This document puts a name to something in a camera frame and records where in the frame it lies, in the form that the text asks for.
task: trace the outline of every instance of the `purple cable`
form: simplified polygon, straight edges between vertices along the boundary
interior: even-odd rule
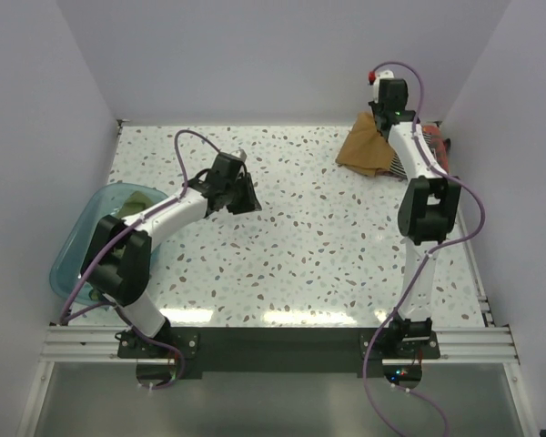
[[[481,229],[483,228],[484,223],[485,223],[486,215],[485,215],[485,208],[483,206],[483,202],[481,201],[480,197],[473,190],[471,190],[464,182],[462,182],[461,180],[459,180],[459,179],[457,179],[457,178],[455,178],[453,176],[450,176],[447,173],[445,173],[444,171],[440,171],[437,168],[433,167],[431,165],[431,163],[430,163],[429,157],[427,156],[427,154],[423,150],[422,146],[420,145],[419,137],[417,135],[417,122],[418,122],[418,119],[419,119],[419,113],[420,113],[420,110],[422,108],[422,103],[423,103],[424,85],[423,85],[422,79],[420,78],[419,73],[413,67],[411,67],[411,66],[409,66],[409,65],[407,65],[405,63],[399,62],[399,61],[383,62],[382,64],[377,65],[372,71],[376,71],[379,68],[382,68],[383,66],[387,66],[387,65],[403,66],[403,67],[407,68],[409,71],[411,71],[415,75],[417,80],[419,81],[419,88],[420,88],[419,104],[417,105],[417,111],[415,113],[415,117],[412,119],[412,134],[413,134],[413,139],[414,139],[415,145],[417,146],[417,149],[419,150],[423,161],[425,162],[427,167],[429,167],[430,170],[433,173],[435,173],[435,174],[437,174],[437,175],[439,175],[439,176],[441,176],[443,178],[446,178],[447,180],[450,180],[450,181],[453,181],[453,182],[459,184],[462,188],[465,188],[465,190],[468,191],[471,194],[471,196],[473,197],[473,199],[475,200],[475,202],[477,203],[477,205],[478,205],[478,207],[480,209],[480,224],[477,226],[477,228],[475,228],[475,230],[473,232],[471,232],[469,235],[467,235],[465,237],[461,237],[461,238],[458,238],[458,239],[454,239],[454,240],[451,240],[451,241],[441,243],[441,244],[435,246],[434,248],[432,248],[431,250],[429,250],[427,252],[427,254],[423,258],[422,262],[419,264],[419,267],[417,268],[417,271],[415,272],[412,279],[410,280],[408,287],[402,293],[402,296],[400,297],[399,302],[395,305],[394,309],[389,314],[389,316],[380,324],[378,329],[374,332],[374,335],[372,336],[372,339],[370,340],[369,345],[368,345],[368,347],[366,349],[366,353],[364,354],[364,362],[363,362],[363,367],[362,367],[362,380],[364,382],[364,391],[366,392],[366,396],[367,396],[370,404],[372,405],[372,408],[374,409],[376,414],[382,419],[382,421],[384,423],[386,423],[389,426],[389,428],[391,428],[391,430],[393,430],[396,434],[404,437],[406,434],[403,431],[401,431],[394,423],[392,423],[384,415],[384,413],[379,409],[378,404],[376,403],[376,401],[374,400],[374,398],[372,397],[372,394],[370,392],[370,387],[369,387],[368,378],[367,378],[367,367],[368,367],[368,360],[369,360],[369,356],[370,356],[370,351],[372,350],[372,347],[376,343],[376,340],[377,340],[378,336],[380,335],[380,333],[382,332],[382,330],[384,330],[386,325],[392,320],[394,315],[399,311],[400,307],[404,303],[404,300],[409,296],[410,291],[412,290],[412,287],[414,286],[417,279],[419,278],[419,275],[422,272],[422,270],[425,268],[425,265],[427,264],[427,260],[437,250],[447,248],[448,246],[452,246],[454,244],[462,243],[464,241],[472,239],[477,234],[479,234]],[[400,386],[395,386],[395,387],[398,390],[406,391],[406,389],[404,389],[404,388],[402,388]],[[416,396],[419,399],[422,399],[422,400],[428,402],[435,410],[437,410],[437,412],[439,413],[439,415],[441,416],[441,418],[443,420],[444,427],[445,427],[444,431],[443,431],[443,436],[444,437],[449,437],[449,435],[450,435],[449,420],[448,420],[447,415],[445,414],[445,412],[441,409],[441,407],[435,401],[433,401],[429,397],[425,396],[424,394],[417,393],[415,391],[409,391],[409,393],[412,394],[413,396]]]
[[[117,242],[119,242],[129,232],[131,232],[137,226],[142,224],[144,222],[144,220],[150,219],[151,217],[156,215],[158,212],[164,210],[167,207],[170,207],[170,206],[178,203],[186,195],[187,190],[188,190],[188,177],[187,177],[187,172],[186,172],[186,166],[184,165],[184,160],[182,159],[182,155],[180,154],[180,148],[179,148],[179,145],[178,145],[178,139],[183,134],[190,134],[190,135],[193,135],[195,137],[198,137],[201,140],[208,143],[212,148],[214,148],[217,151],[217,153],[220,152],[220,149],[217,146],[215,146],[212,141],[210,141],[208,138],[204,137],[203,135],[198,134],[198,132],[195,132],[194,130],[182,129],[182,130],[179,130],[174,135],[174,150],[176,151],[176,158],[178,160],[180,170],[182,171],[182,177],[184,178],[184,183],[182,184],[182,191],[180,191],[180,194],[176,198],[172,198],[168,202],[163,203],[163,204],[159,204],[159,205],[157,205],[156,208],[152,208],[150,211],[148,211],[144,215],[143,218],[138,218],[134,223],[129,225],[127,228],[123,229],[115,237],[113,237],[111,240],[109,240],[109,242],[107,242],[107,244],[93,258],[93,260],[91,261],[89,266],[86,268],[83,275],[81,275],[81,278],[79,279],[77,284],[75,284],[75,286],[73,288],[73,291],[71,291],[71,294],[66,299],[65,304],[63,305],[63,309],[61,310],[61,315],[59,317],[59,324],[61,324],[61,325],[67,324],[70,320],[75,319],[75,318],[77,318],[77,317],[79,317],[79,316],[81,316],[81,315],[83,315],[83,314],[85,314],[85,313],[87,313],[87,312],[89,312],[91,310],[94,310],[95,308],[100,308],[100,307],[103,307],[103,306],[106,306],[106,305],[113,305],[111,302],[102,301],[102,302],[98,302],[98,303],[96,303],[94,305],[91,305],[91,306],[89,306],[87,308],[84,308],[84,309],[76,312],[75,314],[67,315],[68,312],[69,312],[69,309],[71,308],[71,305],[73,305],[73,302],[75,301],[77,295],[79,294],[79,292],[81,291],[81,289],[85,285],[86,281],[89,279],[89,276],[91,275],[91,273],[93,273],[93,270],[96,268],[97,264],[101,261],[101,259],[107,254],[107,252],[109,250],[111,250],[117,244]],[[138,328],[136,328],[135,326],[132,325],[132,323],[127,319],[127,317],[123,313],[121,313],[121,311],[119,310],[118,307],[116,307],[116,312],[117,312],[117,315],[120,317],[120,319],[123,322],[125,322],[128,326],[130,326],[132,331],[140,339],[142,339],[143,341],[145,341],[145,342],[147,342],[149,344],[153,344],[155,346],[158,346],[158,347],[161,347],[161,348],[164,348],[164,349],[168,349],[169,351],[173,351],[176,355],[178,355],[180,357],[181,365],[180,365],[180,370],[178,371],[178,374],[177,374],[176,378],[173,378],[171,381],[169,381],[166,384],[155,386],[154,389],[164,389],[164,388],[169,387],[170,385],[172,385],[175,382],[175,380],[179,379],[182,376],[182,374],[184,373],[185,360],[184,360],[184,355],[182,355],[182,352],[180,352],[176,347],[174,347],[172,345],[161,343],[159,341],[155,341],[155,340],[152,340],[152,339],[148,338],[143,332],[141,332]]]

